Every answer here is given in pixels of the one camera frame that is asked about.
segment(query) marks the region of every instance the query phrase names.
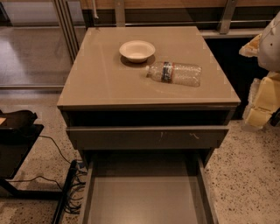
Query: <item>clear bottle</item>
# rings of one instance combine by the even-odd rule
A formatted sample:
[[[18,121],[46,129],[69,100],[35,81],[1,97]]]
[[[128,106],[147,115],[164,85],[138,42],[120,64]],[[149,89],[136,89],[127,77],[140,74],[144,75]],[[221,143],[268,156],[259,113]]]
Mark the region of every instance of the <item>clear bottle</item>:
[[[147,66],[147,77],[154,81],[167,82],[189,87],[200,86],[201,67],[190,64],[158,61]]]

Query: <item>white bowl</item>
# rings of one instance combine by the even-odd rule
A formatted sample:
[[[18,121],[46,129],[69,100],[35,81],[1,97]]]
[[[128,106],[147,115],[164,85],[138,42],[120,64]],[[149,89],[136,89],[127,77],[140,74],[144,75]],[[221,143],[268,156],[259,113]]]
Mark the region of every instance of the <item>white bowl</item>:
[[[133,63],[145,62],[156,51],[155,47],[142,40],[133,40],[120,47],[120,54]]]

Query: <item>tabletop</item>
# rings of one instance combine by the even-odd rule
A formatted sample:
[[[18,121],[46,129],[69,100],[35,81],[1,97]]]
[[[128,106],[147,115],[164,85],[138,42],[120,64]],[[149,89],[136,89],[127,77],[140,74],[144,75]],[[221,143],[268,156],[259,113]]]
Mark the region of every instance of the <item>tabletop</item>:
[[[119,53],[119,48],[131,40],[150,42],[156,52],[144,63],[130,63]],[[146,66],[156,61],[202,67],[200,86],[180,86],[147,78]],[[239,102],[196,27],[107,27],[87,30],[58,107],[237,105]]]

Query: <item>desk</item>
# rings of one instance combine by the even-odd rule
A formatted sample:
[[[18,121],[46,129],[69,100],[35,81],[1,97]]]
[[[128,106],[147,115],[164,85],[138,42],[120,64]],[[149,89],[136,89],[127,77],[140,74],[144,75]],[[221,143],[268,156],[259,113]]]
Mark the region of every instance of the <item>desk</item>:
[[[135,39],[148,41],[156,48],[154,56],[148,58],[143,64],[129,63],[118,52],[124,42]],[[200,87],[166,84],[146,78],[146,66],[155,61],[173,61],[201,66]],[[203,166],[206,165],[214,148],[221,145],[228,132],[227,124],[239,102],[227,77],[196,27],[88,29],[58,102],[58,108],[67,124],[66,131],[69,138],[73,147],[81,154],[90,174],[86,190],[89,196],[83,205],[81,223],[96,221],[96,219],[99,220],[98,223],[106,223],[109,216],[119,223],[129,223],[128,217],[131,218],[135,215],[133,208],[130,209],[131,213],[126,214],[122,211],[114,212],[114,208],[111,207],[107,211],[109,216],[104,216],[102,209],[93,214],[90,212],[90,207],[102,207],[102,205],[106,205],[109,198],[114,198],[114,205],[117,207],[122,205],[124,210],[127,209],[125,205],[128,205],[128,201],[123,201],[123,198],[128,197],[124,196],[125,192],[120,190],[114,194],[113,191],[114,195],[104,196],[105,198],[102,198],[101,193],[105,193],[105,190],[110,187],[121,189],[122,184],[120,183],[123,181],[135,184],[127,189],[128,195],[135,192],[133,189],[140,191],[136,183],[141,180],[137,176],[147,178],[147,173],[149,173],[143,173],[141,169],[141,171],[129,172],[132,168],[131,166],[128,168],[126,162],[124,164],[119,162],[120,164],[112,168],[110,161],[117,163],[116,161],[130,161],[131,158],[131,161],[134,161],[132,164],[138,166],[138,159],[143,158],[141,161],[147,169],[148,167],[154,168],[151,165],[152,161],[155,161],[155,164],[168,161],[166,166],[174,168],[181,167],[185,162],[185,159],[177,160],[176,157],[183,158],[187,155],[187,160],[189,160],[191,158],[189,155],[197,155],[199,175],[203,176]],[[104,156],[104,151],[109,151],[109,154]],[[120,154],[116,155],[120,151],[125,155],[124,157],[128,158],[127,160],[123,160]],[[140,155],[128,156],[133,152]],[[178,161],[176,165],[170,164],[169,158],[171,161]],[[106,164],[106,171],[102,171],[104,164]],[[128,172],[120,173],[117,171],[119,167]],[[157,174],[154,177],[156,180],[145,179],[141,189],[147,189],[149,186],[151,188],[165,187],[165,190],[166,187],[168,188],[168,183],[173,181],[171,174],[165,171],[166,167],[158,169],[153,171]],[[179,168],[175,170],[178,173],[175,172],[173,175],[180,176],[180,178],[174,180],[174,183],[184,183],[185,173]],[[98,178],[98,175],[108,178],[104,180]],[[95,181],[98,185],[97,190],[93,189]],[[149,184],[154,181],[162,184]],[[171,186],[172,189],[179,187],[186,189],[186,186],[183,185]],[[153,188],[152,192],[156,193],[157,189]],[[175,203],[174,197],[187,195],[187,192],[176,192],[175,190],[172,192],[168,193],[168,196],[165,195],[167,201],[171,203]],[[147,196],[145,192],[140,191],[137,197],[133,198],[135,205],[141,204],[138,203],[141,195]],[[158,197],[164,197],[164,194],[160,195],[155,198],[155,205]],[[91,198],[94,198],[93,205],[91,205]],[[96,201],[99,201],[101,205],[97,206]],[[150,218],[142,223],[150,223],[150,221],[155,221],[153,223],[157,223],[157,221],[158,223],[168,223],[167,221],[180,223],[176,217],[185,213],[180,210],[181,213],[172,216],[168,212],[170,209],[168,206],[161,207],[153,213],[147,213],[146,207],[147,204],[143,203],[142,210],[139,210],[142,212],[136,215],[138,218]],[[182,223],[189,218],[182,218]],[[198,216],[196,218],[197,220],[193,223],[199,223],[200,218]]]

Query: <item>white robot shell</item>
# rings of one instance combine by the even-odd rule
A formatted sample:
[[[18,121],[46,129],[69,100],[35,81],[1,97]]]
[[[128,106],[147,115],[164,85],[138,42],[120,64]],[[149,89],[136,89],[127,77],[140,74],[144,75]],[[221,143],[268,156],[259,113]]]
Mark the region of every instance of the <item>white robot shell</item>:
[[[271,72],[280,72],[280,11],[262,32],[258,64]]]

